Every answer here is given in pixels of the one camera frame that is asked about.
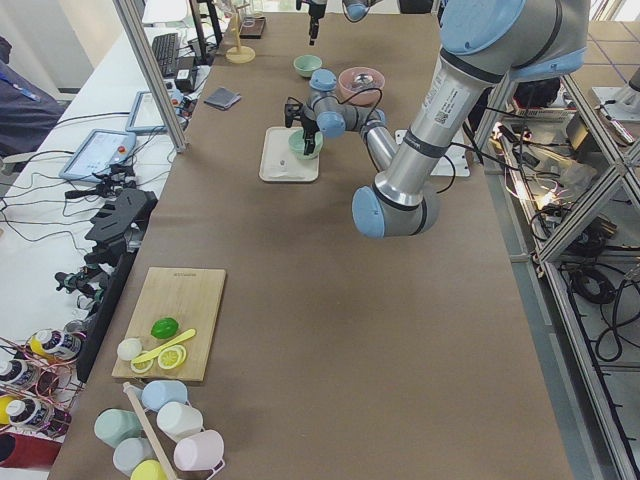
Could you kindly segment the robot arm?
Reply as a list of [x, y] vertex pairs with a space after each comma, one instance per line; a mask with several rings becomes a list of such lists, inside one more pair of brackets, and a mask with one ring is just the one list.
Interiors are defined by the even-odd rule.
[[[350, 23], [358, 23], [363, 20], [370, 10], [378, 4], [378, 1], [370, 0], [344, 0], [340, 2], [343, 16]], [[404, 14], [431, 13], [435, 1], [397, 1], [399, 11]], [[296, 0], [295, 10], [301, 12], [303, 6], [307, 6], [309, 16], [309, 45], [314, 46], [320, 29], [320, 21], [324, 18], [328, 2], [325, 0]]]
[[441, 17], [438, 69], [400, 144], [380, 110], [336, 98], [337, 78], [327, 69], [313, 73], [306, 101], [285, 103], [285, 124], [300, 121], [307, 153], [315, 147], [316, 133], [326, 138], [359, 133], [379, 171], [353, 196], [357, 230], [369, 238], [420, 234], [439, 214], [430, 174], [482, 93], [505, 76], [527, 82], [578, 70], [589, 9], [587, 1], [448, 2]]

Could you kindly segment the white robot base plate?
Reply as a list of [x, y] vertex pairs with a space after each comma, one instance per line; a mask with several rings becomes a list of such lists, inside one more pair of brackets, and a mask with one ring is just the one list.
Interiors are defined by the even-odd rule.
[[470, 169], [466, 158], [463, 131], [459, 130], [453, 137], [452, 145], [432, 170], [432, 176], [466, 178], [470, 176]]

